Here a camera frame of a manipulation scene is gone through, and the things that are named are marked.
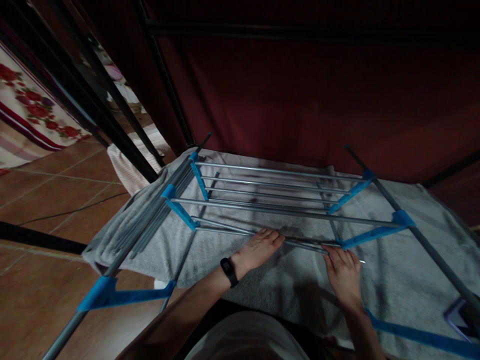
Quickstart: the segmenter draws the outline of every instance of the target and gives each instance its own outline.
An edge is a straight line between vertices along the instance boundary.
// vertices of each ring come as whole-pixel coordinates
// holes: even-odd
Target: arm
[[[359,258],[350,250],[324,248],[330,253],[330,256],[323,255],[328,280],[345,315],[357,358],[385,360],[377,333],[362,305]]]
[[[238,280],[265,263],[284,242],[278,231],[262,229],[230,257]],[[159,314],[117,359],[171,359],[205,313],[230,289],[220,267],[205,276]]]

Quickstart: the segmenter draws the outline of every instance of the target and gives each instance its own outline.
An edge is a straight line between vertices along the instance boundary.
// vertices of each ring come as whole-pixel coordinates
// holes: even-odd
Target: drying rack
[[[371,171],[367,166],[360,160],[360,158],[350,149],[349,146],[345,146],[347,151],[352,155],[355,161],[363,169],[363,174],[361,178],[358,177],[348,177],[348,176],[335,176],[335,175],[325,175],[325,174],[316,174],[308,172],[296,172],[296,171],[287,171],[271,168],[260,168],[260,167],[248,167],[248,166],[239,166],[239,165],[229,165],[229,164],[219,164],[219,163],[209,163],[205,161],[199,161],[199,152],[204,147],[205,143],[211,137],[212,133],[209,133],[205,140],[197,147],[197,149],[189,156],[186,157],[180,166],[176,169],[173,175],[170,177],[167,183],[165,183],[159,194],[161,196],[158,198],[158,203],[163,205],[166,203],[171,210],[173,210],[192,230],[190,237],[187,241],[187,246],[182,255],[180,263],[175,271],[173,279],[168,283],[164,289],[146,289],[146,290],[132,290],[132,291],[116,291],[115,286],[117,283],[117,278],[115,277],[118,273],[120,265],[132,251],[142,233],[147,229],[150,223],[153,221],[150,218],[148,221],[143,224],[142,231],[138,236],[127,239],[124,247],[119,251],[117,257],[113,263],[105,271],[104,275],[101,276],[89,293],[85,296],[83,301],[78,306],[75,315],[72,317],[70,322],[66,325],[63,331],[60,333],[58,338],[52,344],[50,349],[45,353],[43,359],[51,360],[55,359],[60,351],[63,349],[65,344],[68,342],[70,337],[76,328],[80,325],[82,320],[85,318],[87,313],[90,310],[109,308],[115,306],[122,306],[132,303],[140,303],[145,301],[165,299],[160,312],[162,312],[168,304],[168,301],[172,295],[172,292],[177,285],[180,273],[184,266],[185,260],[189,253],[189,250],[192,246],[194,237],[197,231],[207,231],[207,232],[216,232],[224,233],[231,235],[240,235],[240,236],[251,236],[256,233],[256,231],[244,229],[228,224],[224,224],[218,221],[212,221],[207,218],[203,218],[205,210],[207,207],[219,207],[227,209],[236,209],[252,212],[262,212],[278,215],[289,215],[297,217],[306,217],[319,220],[328,220],[330,222],[333,234],[335,239],[333,241],[314,241],[306,239],[297,239],[297,238],[287,238],[285,239],[284,244],[287,246],[293,246],[302,248],[309,251],[315,251],[322,254],[328,254],[324,249],[321,248],[321,245],[337,246],[343,249],[348,249],[353,246],[363,244],[368,241],[372,241],[378,238],[382,238],[406,229],[409,229],[412,234],[417,238],[426,252],[430,257],[435,261],[440,270],[445,274],[445,276],[450,280],[450,282],[455,286],[458,292],[463,296],[463,298],[470,303],[473,308],[480,313],[480,304],[475,298],[473,293],[465,286],[465,284],[458,278],[458,276],[453,272],[453,270],[447,265],[445,260],[440,256],[440,254],[433,248],[425,236],[417,228],[414,221],[410,216],[399,206],[395,199],[390,195],[387,189],[382,185],[382,183],[377,179],[373,171]],[[259,181],[249,181],[243,179],[231,179],[231,178],[222,178],[220,173],[216,172],[215,176],[203,176],[200,170],[200,167],[217,167],[217,168],[232,168],[232,169],[241,169],[241,170],[250,170],[257,171],[259,173],[271,173],[271,174],[282,174],[282,175],[295,175],[300,177],[308,177],[315,179],[333,179],[340,181],[348,181],[355,183],[350,190],[340,190],[338,188],[324,188],[320,186],[320,183],[316,183],[316,187],[308,186],[296,186],[296,185],[287,185],[287,184],[275,184],[270,182],[259,182]],[[197,199],[185,199],[177,197],[177,186],[185,182],[185,178],[191,176],[193,171],[194,176],[198,182],[200,191],[202,193],[204,200]],[[205,185],[205,180],[212,181],[210,186]],[[261,185],[263,187],[273,187],[273,188],[285,188],[285,189],[294,189],[294,190],[308,190],[315,191],[320,194],[320,199],[310,199],[302,198],[295,196],[286,196],[278,194],[269,194],[269,193],[259,193],[259,192],[250,192],[250,191],[239,191],[233,189],[218,189],[215,188],[217,182],[230,182],[235,184],[251,184],[251,185]],[[341,209],[349,200],[358,195],[362,190],[367,188],[370,184],[374,184],[385,199],[390,203],[394,212],[392,213],[391,221],[379,221],[373,219],[364,219],[364,218],[354,218],[334,215],[338,210]],[[244,202],[244,201],[234,201],[234,200],[225,200],[225,199],[215,199],[212,197],[213,192],[228,192],[228,193],[239,193],[244,195],[251,195],[255,197],[272,197],[278,199],[288,199],[288,200],[299,200],[299,201],[312,201],[313,203],[323,204],[323,208],[302,208],[296,206],[282,206],[274,204],[259,204],[253,202]],[[324,193],[331,194],[340,194],[342,195],[339,200],[326,200]],[[198,216],[190,215],[182,206],[182,204],[193,204],[201,205],[200,212]],[[356,224],[368,224],[378,226],[371,231],[356,235],[350,239],[342,240],[339,237],[338,231],[335,227],[335,222],[347,222],[347,223],[356,223]],[[203,224],[213,225],[216,227],[202,226]],[[471,342],[457,340],[449,338],[446,336],[441,336],[435,333],[421,331],[413,329],[410,327],[385,322],[377,319],[373,314],[367,309],[367,313],[370,316],[373,327],[377,331],[382,331],[396,336],[400,336],[405,339],[409,339],[421,344],[432,346],[447,352],[451,352],[460,356],[463,356],[468,359],[480,359],[480,346],[473,344]]]

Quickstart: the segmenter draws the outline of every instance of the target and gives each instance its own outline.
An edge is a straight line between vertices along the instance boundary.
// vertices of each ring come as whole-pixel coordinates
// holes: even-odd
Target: left hand
[[[234,253],[230,260],[235,268],[238,280],[250,270],[258,268],[284,243],[285,236],[277,230],[263,228],[257,232],[240,250]]]

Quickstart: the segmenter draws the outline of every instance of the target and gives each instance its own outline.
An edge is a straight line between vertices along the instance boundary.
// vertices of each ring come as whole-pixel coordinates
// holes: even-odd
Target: finger
[[[345,250],[343,250],[342,248],[339,248],[338,255],[340,256],[340,259],[343,261],[345,265],[351,266],[348,255],[345,252]]]
[[[279,237],[277,237],[274,241],[273,241],[273,246],[278,249],[279,247],[282,246],[282,244],[284,243],[285,241],[285,236],[283,235],[280,235]]]
[[[265,239],[268,241],[273,242],[276,238],[280,236],[279,232],[277,230],[273,230],[270,235],[265,236]]]
[[[348,252],[350,253],[353,260],[353,266],[355,267],[355,270],[360,271],[360,269],[362,268],[362,263],[360,262],[359,257],[353,251],[348,250]]]
[[[326,266],[326,272],[327,273],[332,273],[334,272],[334,264],[332,262],[332,259],[330,259],[330,256],[328,255],[323,255],[323,260],[325,260],[325,266]]]
[[[330,259],[331,259],[331,262],[333,263],[333,267],[335,268],[339,266],[340,263],[342,262],[342,258],[339,255],[339,251],[335,247],[331,247],[331,246],[323,246],[323,248],[327,250],[328,253],[330,254]]]
[[[346,255],[346,257],[348,258],[348,264],[349,264],[352,268],[354,268],[354,267],[355,267],[355,264],[354,264],[354,259],[352,258],[352,254],[353,254],[353,253],[352,253],[351,251],[349,251],[349,250],[346,250],[346,251],[345,251],[345,255]]]
[[[262,238],[266,238],[266,237],[269,236],[272,232],[273,232],[272,229],[266,229],[260,236],[261,236]]]

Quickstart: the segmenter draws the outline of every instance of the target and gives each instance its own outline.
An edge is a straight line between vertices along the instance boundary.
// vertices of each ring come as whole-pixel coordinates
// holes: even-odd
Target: hand
[[[285,236],[278,231],[263,228],[257,232],[240,250],[234,253],[230,260],[235,268],[238,280],[250,270],[258,268],[284,243]]]
[[[323,246],[330,254],[323,255],[331,288],[344,311],[362,312],[360,296],[360,269],[357,255],[339,247]]]

